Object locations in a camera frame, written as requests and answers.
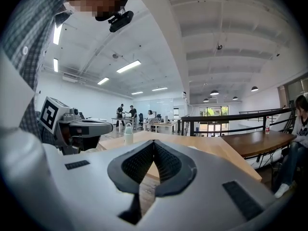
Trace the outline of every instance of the white bottle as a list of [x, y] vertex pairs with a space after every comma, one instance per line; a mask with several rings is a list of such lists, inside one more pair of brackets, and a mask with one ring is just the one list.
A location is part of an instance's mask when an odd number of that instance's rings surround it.
[[134, 143], [133, 128], [130, 123], [126, 124], [124, 132], [124, 145], [130, 145]]
[[270, 132], [270, 117], [266, 117], [266, 122], [265, 122], [265, 134], [269, 134]]

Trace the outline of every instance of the plaid shirt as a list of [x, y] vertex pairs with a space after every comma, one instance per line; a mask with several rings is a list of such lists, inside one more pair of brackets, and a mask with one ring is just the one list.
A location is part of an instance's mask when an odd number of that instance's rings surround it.
[[[54, 25], [61, 25], [71, 14], [66, 11], [64, 2], [65, 0], [22, 0], [12, 13], [2, 35], [4, 52], [34, 91]], [[52, 134], [46, 134], [47, 131], [44, 132], [39, 127], [37, 115], [33, 98], [20, 128], [34, 134], [44, 143], [54, 144]]]

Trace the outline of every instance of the woman sitting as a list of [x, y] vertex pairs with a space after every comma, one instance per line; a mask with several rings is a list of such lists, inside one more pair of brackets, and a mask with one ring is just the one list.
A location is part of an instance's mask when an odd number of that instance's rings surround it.
[[308, 155], [308, 102], [301, 95], [295, 102], [297, 118], [295, 120], [292, 134], [296, 138], [291, 142], [289, 154], [284, 158], [282, 168], [277, 176], [277, 182], [281, 183], [278, 191], [275, 193], [276, 198], [280, 198], [289, 190], [293, 181], [293, 175], [296, 165], [299, 161], [304, 161]]
[[155, 118], [155, 116], [153, 115], [152, 110], [148, 111], [148, 118], [146, 118], [145, 121], [143, 121], [144, 124], [144, 130], [148, 131], [148, 123], [150, 122], [151, 119]]

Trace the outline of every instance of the office chair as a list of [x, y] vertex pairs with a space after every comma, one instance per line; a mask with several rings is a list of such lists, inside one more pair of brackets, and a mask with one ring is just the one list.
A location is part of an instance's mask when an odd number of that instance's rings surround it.
[[137, 128], [137, 130], [138, 130], [138, 129], [141, 129], [141, 130], [143, 129], [143, 120], [144, 120], [144, 119], [143, 119], [143, 114], [140, 113], [140, 114], [139, 114], [139, 125], [141, 125], [141, 127]]

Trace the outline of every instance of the black camera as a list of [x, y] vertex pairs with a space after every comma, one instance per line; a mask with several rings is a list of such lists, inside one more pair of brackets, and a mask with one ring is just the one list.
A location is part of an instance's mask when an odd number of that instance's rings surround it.
[[134, 17], [133, 11], [127, 11], [124, 14], [115, 13], [114, 17], [108, 20], [108, 23], [111, 24], [109, 31], [115, 33], [120, 30], [122, 27], [128, 25]]

